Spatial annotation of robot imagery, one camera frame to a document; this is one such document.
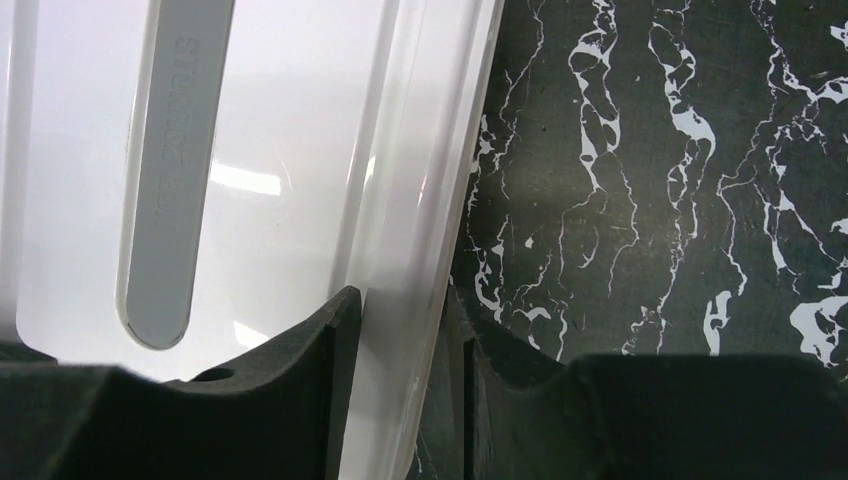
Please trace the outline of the white bin lid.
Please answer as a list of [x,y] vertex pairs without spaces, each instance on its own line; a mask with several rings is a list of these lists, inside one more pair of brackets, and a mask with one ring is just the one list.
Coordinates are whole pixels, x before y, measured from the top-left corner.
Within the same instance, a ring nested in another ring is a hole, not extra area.
[[401,479],[499,1],[5,1],[1,345],[189,381],[341,289],[335,479]]

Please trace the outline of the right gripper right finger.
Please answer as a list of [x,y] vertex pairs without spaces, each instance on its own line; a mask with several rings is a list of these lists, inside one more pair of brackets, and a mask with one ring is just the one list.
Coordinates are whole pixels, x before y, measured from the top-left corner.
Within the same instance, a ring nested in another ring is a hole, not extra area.
[[847,394],[782,355],[589,354],[561,364],[446,293],[467,479],[843,479]]

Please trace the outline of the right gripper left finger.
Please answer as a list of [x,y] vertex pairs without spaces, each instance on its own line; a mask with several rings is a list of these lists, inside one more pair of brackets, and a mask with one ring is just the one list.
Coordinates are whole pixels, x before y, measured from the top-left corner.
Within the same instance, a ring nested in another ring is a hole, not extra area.
[[347,286],[189,381],[1,345],[5,479],[335,479],[362,323]]

